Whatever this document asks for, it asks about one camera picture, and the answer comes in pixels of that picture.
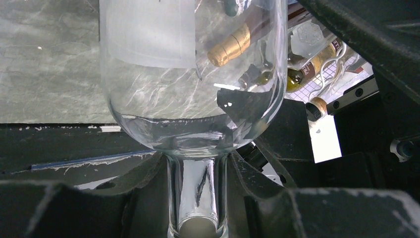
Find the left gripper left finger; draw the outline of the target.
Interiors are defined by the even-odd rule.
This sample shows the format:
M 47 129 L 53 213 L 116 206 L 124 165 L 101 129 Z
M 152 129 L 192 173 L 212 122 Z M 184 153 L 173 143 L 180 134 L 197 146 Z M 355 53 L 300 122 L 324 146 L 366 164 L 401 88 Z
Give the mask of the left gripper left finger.
M 0 182 L 3 238 L 164 238 L 167 163 L 155 153 L 94 190 L 52 180 Z

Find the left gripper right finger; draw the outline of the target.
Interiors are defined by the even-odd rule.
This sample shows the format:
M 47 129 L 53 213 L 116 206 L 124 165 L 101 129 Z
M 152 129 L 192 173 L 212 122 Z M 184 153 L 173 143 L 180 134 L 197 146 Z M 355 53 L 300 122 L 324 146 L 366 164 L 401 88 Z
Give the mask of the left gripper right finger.
M 284 188 L 234 153 L 227 222 L 231 238 L 417 238 L 420 206 L 395 190 Z

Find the clear bottle with silver cap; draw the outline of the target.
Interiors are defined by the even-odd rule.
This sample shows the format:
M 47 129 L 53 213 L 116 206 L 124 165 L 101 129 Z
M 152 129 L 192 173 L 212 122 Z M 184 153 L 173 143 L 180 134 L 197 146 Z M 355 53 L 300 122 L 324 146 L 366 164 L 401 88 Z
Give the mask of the clear bottle with silver cap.
M 227 238 L 227 157 L 284 99 L 276 29 L 216 67 L 208 51 L 239 28 L 219 0 L 99 2 L 101 79 L 121 128 L 168 162 L 169 238 Z

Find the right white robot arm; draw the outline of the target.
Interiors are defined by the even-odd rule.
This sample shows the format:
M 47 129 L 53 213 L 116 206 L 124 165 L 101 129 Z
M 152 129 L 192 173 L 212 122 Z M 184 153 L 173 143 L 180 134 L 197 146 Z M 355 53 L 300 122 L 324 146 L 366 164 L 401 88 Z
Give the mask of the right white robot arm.
M 372 65 L 366 82 L 331 103 L 342 157 L 327 161 L 330 187 L 402 190 L 420 197 L 420 3 L 303 0 L 301 4 Z

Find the bottle with black cap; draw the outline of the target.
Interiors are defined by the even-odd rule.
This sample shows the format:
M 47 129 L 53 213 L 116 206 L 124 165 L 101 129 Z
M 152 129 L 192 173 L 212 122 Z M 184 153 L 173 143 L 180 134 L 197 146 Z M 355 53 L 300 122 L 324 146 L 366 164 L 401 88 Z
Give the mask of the bottle with black cap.
M 327 102 L 320 97 L 313 97 L 305 104 L 307 119 L 309 121 L 318 121 L 327 114 Z

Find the dark bottle with gold foil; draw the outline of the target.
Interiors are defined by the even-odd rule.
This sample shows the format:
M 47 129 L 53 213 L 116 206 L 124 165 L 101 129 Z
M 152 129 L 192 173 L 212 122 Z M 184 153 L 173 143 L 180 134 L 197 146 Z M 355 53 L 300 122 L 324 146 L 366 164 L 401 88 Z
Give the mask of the dark bottle with gold foil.
M 242 55 L 251 44 L 276 29 L 276 50 L 286 51 L 287 29 L 311 17 L 311 14 L 296 0 L 220 0 L 218 7 L 228 19 L 239 19 L 245 15 L 238 29 L 221 43 L 208 51 L 210 62 L 216 67 L 226 65 Z

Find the clear bottle with orange label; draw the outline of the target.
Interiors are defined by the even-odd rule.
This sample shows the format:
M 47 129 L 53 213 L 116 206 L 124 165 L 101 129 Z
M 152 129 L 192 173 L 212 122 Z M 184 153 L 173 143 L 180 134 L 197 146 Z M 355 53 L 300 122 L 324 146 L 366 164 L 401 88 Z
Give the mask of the clear bottle with orange label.
M 302 89 L 321 66 L 337 55 L 342 40 L 316 19 L 307 20 L 288 30 L 288 70 L 286 92 Z

